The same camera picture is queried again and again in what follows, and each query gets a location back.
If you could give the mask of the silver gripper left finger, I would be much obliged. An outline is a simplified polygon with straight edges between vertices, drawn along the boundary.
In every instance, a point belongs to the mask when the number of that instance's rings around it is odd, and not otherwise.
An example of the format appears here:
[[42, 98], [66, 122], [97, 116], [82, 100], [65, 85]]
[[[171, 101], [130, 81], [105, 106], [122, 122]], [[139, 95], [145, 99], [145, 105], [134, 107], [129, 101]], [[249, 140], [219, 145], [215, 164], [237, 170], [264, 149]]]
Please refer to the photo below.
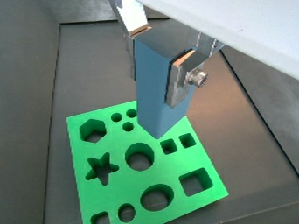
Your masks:
[[109, 0], [118, 22], [127, 36], [150, 29], [146, 18], [146, 9], [137, 0]]

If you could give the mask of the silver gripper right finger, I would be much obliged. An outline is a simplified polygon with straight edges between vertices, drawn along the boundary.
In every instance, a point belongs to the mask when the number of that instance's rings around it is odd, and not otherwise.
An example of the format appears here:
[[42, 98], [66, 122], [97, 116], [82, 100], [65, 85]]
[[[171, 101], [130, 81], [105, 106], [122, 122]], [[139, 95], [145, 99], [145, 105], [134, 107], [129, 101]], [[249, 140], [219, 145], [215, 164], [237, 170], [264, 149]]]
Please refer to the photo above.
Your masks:
[[191, 35], [191, 48], [171, 64], [166, 103], [175, 108], [190, 93], [191, 86], [201, 88], [209, 79], [203, 71], [206, 60], [223, 48], [225, 44], [202, 32]]

